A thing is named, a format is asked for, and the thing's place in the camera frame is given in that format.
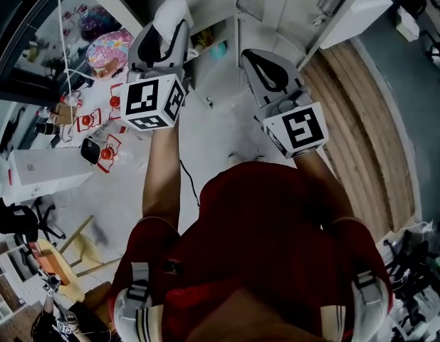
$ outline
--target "cabinet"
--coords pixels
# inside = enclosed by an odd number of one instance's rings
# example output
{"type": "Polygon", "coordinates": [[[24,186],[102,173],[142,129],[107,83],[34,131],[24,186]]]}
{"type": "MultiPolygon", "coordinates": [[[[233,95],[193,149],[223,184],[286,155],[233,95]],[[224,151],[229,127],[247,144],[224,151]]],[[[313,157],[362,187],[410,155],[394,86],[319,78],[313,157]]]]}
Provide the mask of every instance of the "cabinet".
{"type": "MultiPolygon", "coordinates": [[[[137,35],[164,0],[96,0],[137,35]]],[[[212,27],[215,43],[229,52],[221,62],[201,54],[187,64],[200,97],[233,95],[243,89],[240,53],[259,48],[285,56],[299,68],[319,49],[362,33],[391,0],[344,0],[337,13],[322,16],[319,0],[186,0],[194,20],[191,35],[212,27]]]]}

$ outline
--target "power cord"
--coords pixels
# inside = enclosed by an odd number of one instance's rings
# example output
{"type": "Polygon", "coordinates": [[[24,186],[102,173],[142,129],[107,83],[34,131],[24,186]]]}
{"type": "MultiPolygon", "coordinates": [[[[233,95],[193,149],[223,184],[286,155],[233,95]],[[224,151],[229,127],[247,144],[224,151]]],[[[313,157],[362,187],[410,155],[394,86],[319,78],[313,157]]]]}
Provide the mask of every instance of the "power cord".
{"type": "Polygon", "coordinates": [[[198,205],[198,209],[199,209],[199,199],[198,199],[197,192],[194,189],[194,183],[193,183],[192,176],[190,175],[190,173],[185,168],[184,163],[182,162],[182,160],[179,160],[179,161],[180,161],[180,165],[182,166],[182,169],[184,169],[185,173],[188,175],[188,177],[190,179],[190,183],[192,184],[193,195],[194,195],[194,198],[197,200],[197,205],[198,205]]]}

